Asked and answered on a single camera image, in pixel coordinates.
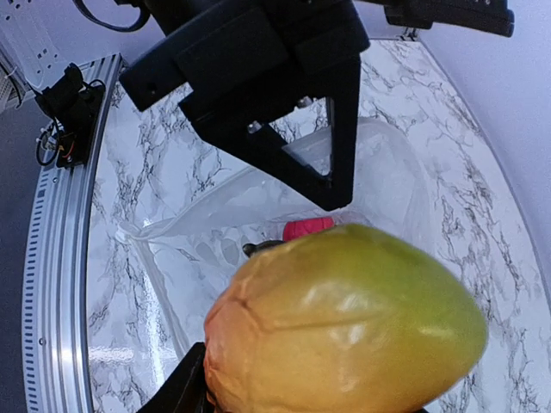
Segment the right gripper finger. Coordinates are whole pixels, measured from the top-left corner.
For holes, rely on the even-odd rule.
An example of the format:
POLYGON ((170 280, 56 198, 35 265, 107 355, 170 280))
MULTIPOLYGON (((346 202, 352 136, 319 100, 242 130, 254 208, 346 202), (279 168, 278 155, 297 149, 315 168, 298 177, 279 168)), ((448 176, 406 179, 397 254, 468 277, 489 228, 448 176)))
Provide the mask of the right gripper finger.
POLYGON ((200 413, 207 411, 203 361, 206 347, 195 343, 170 377, 138 413, 200 413))

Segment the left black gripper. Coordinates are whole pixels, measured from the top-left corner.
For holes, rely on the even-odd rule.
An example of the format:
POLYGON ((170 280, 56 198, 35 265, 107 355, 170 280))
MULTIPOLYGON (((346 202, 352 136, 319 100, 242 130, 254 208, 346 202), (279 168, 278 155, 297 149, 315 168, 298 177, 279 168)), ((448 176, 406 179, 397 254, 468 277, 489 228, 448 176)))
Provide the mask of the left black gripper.
POLYGON ((134 62, 121 84, 145 110, 188 85, 181 108, 205 142, 325 211, 353 197, 360 55, 350 1, 218 1, 134 62), (328 127, 289 144, 272 122, 325 99, 328 127))

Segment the red crinkled fruit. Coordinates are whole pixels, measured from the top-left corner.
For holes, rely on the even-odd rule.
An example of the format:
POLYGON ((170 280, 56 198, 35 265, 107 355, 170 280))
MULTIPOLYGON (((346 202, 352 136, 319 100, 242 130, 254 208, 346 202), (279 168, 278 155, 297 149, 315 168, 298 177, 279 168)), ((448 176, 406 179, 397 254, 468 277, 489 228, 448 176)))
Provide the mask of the red crinkled fruit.
POLYGON ((317 217, 290 221, 287 222, 283 228, 282 240, 284 242, 292 241, 299 237, 332 228, 334 225, 335 222, 331 217, 317 217))

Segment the clear zip top bag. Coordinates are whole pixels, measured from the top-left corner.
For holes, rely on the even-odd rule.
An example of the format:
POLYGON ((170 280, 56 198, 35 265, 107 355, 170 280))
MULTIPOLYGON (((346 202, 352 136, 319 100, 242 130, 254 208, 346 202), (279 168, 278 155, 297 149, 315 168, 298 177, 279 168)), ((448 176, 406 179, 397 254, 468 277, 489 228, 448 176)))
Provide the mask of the clear zip top bag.
POLYGON ((289 186, 246 167, 198 197, 177 216, 149 224, 123 221, 129 244, 152 284, 177 359, 204 338, 214 301, 245 262, 243 246, 280 240, 286 223, 329 216, 434 249, 429 190, 406 136, 386 122, 358 121, 352 202, 327 213, 289 186))

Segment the orange carrot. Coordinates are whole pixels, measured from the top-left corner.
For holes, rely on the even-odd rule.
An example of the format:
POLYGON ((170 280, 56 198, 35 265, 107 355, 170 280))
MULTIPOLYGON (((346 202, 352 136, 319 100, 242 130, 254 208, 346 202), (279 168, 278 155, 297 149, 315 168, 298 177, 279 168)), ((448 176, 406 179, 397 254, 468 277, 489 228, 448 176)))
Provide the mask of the orange carrot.
POLYGON ((364 225, 253 255, 209 311, 219 412, 413 412, 468 375, 486 318, 439 261, 364 225))

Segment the purple eggplant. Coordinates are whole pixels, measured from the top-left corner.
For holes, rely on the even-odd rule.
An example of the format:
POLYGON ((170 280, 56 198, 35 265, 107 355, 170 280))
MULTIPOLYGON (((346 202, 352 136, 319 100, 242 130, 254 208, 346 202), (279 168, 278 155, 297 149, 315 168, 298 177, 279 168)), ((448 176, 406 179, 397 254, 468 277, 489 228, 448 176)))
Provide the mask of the purple eggplant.
POLYGON ((282 240, 268 240, 261 243, 245 243, 242 246, 242 251, 248 258, 251 258, 257 253, 273 249, 281 244, 284 244, 282 240))

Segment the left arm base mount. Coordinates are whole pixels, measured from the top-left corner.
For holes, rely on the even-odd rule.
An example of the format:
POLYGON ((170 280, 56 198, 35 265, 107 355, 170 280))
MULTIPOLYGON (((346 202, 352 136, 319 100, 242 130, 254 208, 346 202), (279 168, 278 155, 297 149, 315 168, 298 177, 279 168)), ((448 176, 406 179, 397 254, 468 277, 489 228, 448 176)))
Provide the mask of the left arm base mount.
POLYGON ((37 139, 35 157, 40 166, 72 168, 87 163, 105 91, 102 80, 85 82, 71 63, 58 82, 35 93, 35 101, 51 121, 37 139))

